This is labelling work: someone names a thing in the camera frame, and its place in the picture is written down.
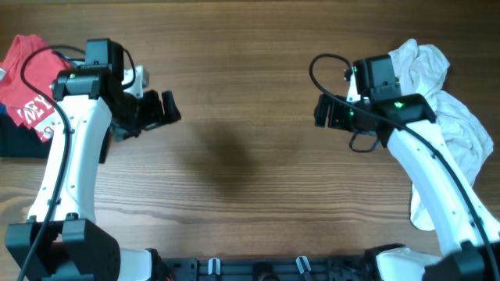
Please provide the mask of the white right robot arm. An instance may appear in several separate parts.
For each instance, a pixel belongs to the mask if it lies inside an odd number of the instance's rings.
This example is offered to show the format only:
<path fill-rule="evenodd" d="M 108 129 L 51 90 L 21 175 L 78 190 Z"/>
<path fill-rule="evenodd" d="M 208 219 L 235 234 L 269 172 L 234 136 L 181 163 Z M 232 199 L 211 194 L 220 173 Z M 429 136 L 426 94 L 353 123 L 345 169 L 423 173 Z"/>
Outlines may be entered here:
<path fill-rule="evenodd" d="M 434 224 L 441 256 L 404 246 L 374 251 L 375 279 L 499 278 L 499 222 L 459 170 L 423 96 L 350 103 L 321 94 L 314 118 L 319 127 L 376 134 L 408 174 Z"/>

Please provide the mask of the red t-shirt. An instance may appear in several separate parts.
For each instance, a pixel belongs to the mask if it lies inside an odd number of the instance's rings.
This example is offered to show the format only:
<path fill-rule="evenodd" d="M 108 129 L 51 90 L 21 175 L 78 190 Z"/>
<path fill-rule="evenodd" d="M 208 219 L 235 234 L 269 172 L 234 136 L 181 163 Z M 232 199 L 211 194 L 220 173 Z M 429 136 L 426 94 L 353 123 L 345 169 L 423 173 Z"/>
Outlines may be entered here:
<path fill-rule="evenodd" d="M 23 83 L 20 70 L 26 58 L 45 45 L 37 35 L 18 35 L 1 62 L 1 103 L 17 126 L 33 129 L 43 142 L 52 138 L 55 110 L 44 97 Z M 51 97 L 50 85 L 60 71 L 69 67 L 70 65 L 57 55 L 45 51 L 30 60 L 25 69 L 25 77 L 33 86 Z"/>

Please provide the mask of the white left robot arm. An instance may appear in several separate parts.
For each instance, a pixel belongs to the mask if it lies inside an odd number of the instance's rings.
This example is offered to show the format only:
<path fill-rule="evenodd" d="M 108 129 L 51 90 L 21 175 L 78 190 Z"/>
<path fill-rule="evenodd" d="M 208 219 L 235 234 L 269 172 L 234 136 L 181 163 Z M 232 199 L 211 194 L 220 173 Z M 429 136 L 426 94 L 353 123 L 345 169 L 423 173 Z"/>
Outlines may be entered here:
<path fill-rule="evenodd" d="M 153 249 L 123 249 L 95 223 L 95 181 L 113 124 L 138 135 L 175 123 L 171 91 L 136 98 L 104 67 L 63 70 L 52 84 L 55 132 L 41 189 L 25 223 L 11 224 L 5 245 L 20 280 L 173 280 Z"/>

